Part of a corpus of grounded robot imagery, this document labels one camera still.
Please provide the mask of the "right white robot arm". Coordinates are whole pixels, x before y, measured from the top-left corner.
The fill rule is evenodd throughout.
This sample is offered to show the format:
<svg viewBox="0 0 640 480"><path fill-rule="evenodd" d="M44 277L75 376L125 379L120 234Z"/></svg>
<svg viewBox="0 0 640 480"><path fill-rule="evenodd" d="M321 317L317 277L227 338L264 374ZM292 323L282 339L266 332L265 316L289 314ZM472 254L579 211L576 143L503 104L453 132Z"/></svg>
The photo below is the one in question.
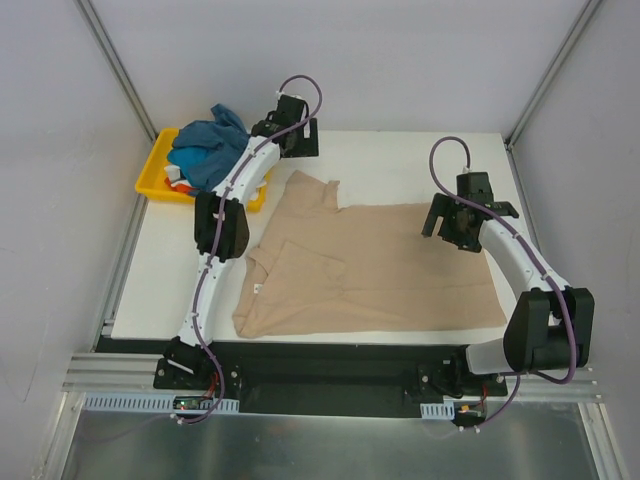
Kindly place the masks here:
<svg viewBox="0 0 640 480"><path fill-rule="evenodd" d="M458 175L456 189L434 195L423 236L438 235L465 252L488 252L516 305L501 338L465 348L465 361L450 369L452 387L473 394L486 374L535 374L569 383L589 357L593 295L572 287L529 244L517 210L495 201L487 173Z"/></svg>

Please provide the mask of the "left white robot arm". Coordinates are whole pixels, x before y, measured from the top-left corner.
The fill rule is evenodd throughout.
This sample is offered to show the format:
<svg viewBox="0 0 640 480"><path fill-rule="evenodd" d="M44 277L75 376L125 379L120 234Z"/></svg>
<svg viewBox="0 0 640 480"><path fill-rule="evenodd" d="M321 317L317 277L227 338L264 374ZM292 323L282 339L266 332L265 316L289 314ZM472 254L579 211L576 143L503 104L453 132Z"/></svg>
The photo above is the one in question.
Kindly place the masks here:
<svg viewBox="0 0 640 480"><path fill-rule="evenodd" d="M194 189L198 273L183 325L164 355L178 364L177 377L191 389L204 387L211 377L212 367L203 359L204 345L211 339L210 314L247 248L250 200L281 158L319 153L315 111L299 96L280 93L276 108L251 129L221 104L212 113L213 120L181 129L169 153L170 164Z"/></svg>

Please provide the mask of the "beige t-shirt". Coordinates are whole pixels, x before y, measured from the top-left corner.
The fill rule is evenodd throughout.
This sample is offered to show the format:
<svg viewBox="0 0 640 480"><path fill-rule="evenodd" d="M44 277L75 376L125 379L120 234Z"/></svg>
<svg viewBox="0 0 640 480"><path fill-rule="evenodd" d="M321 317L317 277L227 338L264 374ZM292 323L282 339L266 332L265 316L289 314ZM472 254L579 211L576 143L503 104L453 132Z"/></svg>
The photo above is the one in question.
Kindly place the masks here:
<svg viewBox="0 0 640 480"><path fill-rule="evenodd" d="M420 233L428 204L341 208L339 184L300 171L257 246L233 314L244 338L501 327L484 254Z"/></svg>

